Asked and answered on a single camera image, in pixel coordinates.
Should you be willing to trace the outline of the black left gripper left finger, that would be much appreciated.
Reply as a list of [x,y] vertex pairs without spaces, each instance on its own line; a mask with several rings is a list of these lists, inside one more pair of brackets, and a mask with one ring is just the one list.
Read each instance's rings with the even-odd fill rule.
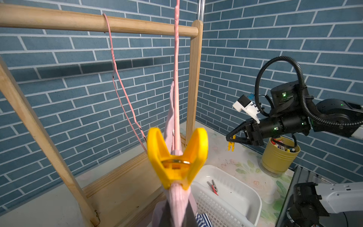
[[171,215],[170,205],[167,202],[163,208],[162,216],[160,219],[160,227],[173,227],[173,218]]

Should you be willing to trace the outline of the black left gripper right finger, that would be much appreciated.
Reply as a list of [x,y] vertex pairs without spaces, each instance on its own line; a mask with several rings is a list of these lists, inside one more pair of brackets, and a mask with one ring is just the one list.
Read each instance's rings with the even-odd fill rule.
[[182,227],[198,227],[195,214],[191,205],[188,205],[186,208],[185,216],[183,219]]

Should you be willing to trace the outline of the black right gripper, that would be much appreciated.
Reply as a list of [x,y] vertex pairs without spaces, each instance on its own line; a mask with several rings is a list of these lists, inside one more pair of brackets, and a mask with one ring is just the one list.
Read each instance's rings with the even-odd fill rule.
[[[257,123],[254,119],[242,122],[226,135],[226,140],[252,146],[262,146],[265,138],[278,138],[285,134],[303,133],[308,135],[311,126],[307,117],[300,114],[268,117]],[[246,138],[235,137],[245,132]]]

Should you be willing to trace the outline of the blue white striped tank top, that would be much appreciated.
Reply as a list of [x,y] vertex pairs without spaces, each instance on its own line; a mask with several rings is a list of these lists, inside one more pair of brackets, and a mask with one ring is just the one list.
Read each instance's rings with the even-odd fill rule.
[[196,213],[196,223],[198,227],[214,227],[211,219],[206,213],[198,214]]

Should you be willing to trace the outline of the yellow clothespin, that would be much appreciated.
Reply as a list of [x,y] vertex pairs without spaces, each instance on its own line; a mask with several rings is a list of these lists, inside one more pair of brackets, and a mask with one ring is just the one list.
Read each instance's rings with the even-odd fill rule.
[[151,128],[147,138],[147,154],[163,187],[168,190],[178,183],[188,190],[208,158],[208,134],[197,128],[183,155],[171,155],[159,128]]
[[232,136],[230,140],[228,141],[228,150],[234,152],[234,140],[236,139],[236,135]]

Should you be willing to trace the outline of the pink tank top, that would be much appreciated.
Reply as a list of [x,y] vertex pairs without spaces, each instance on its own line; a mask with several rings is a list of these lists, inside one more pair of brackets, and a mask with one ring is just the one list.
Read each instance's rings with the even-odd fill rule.
[[170,108],[164,133],[157,128],[149,131],[148,157],[157,173],[166,195],[153,212],[153,227],[196,227],[197,204],[187,180],[189,164],[181,150],[179,127],[175,123],[174,84],[170,89]]

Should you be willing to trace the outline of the red clothespin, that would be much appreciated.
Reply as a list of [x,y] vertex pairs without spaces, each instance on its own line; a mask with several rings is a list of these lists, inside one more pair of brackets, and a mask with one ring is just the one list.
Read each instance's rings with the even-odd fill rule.
[[217,186],[215,184],[215,181],[214,180],[212,180],[211,182],[207,181],[207,184],[212,189],[213,193],[218,195],[218,189],[217,189]]

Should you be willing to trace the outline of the grey clothespin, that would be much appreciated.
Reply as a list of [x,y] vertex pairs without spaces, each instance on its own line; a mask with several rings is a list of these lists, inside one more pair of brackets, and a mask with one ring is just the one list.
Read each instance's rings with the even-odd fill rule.
[[217,194],[218,189],[217,189],[217,186],[216,186],[216,184],[215,184],[215,181],[214,181],[214,180],[212,180],[211,187],[213,188],[213,192],[215,192],[215,193]]

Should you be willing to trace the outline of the pink hanger with pink top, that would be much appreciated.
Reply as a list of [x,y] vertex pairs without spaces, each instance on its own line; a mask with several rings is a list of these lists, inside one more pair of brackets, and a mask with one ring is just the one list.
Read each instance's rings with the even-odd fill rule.
[[179,55],[179,17],[180,17],[180,0],[176,1],[175,7],[175,62],[174,62],[174,120],[175,120],[175,155],[182,154],[181,136],[180,136],[180,114],[179,114],[179,75],[178,75],[178,55]]

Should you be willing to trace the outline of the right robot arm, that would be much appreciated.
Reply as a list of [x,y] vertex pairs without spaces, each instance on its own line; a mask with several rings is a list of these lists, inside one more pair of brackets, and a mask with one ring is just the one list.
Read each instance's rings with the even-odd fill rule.
[[[266,96],[271,111],[265,112],[260,103],[260,81],[265,70],[273,63],[290,63],[297,80],[279,85]],[[230,145],[235,143],[275,147],[286,154],[298,151],[298,144],[283,143],[283,135],[315,132],[330,132],[343,137],[363,137],[363,108],[356,103],[339,99],[326,99],[315,104],[308,93],[300,65],[291,57],[278,56],[266,62],[255,82],[254,99],[241,96],[234,104],[236,111],[244,111],[249,119],[241,123],[226,136]],[[362,211],[363,184],[341,183],[296,183],[292,195],[287,199],[287,209],[282,212],[284,227],[319,227],[320,217],[348,211]]]

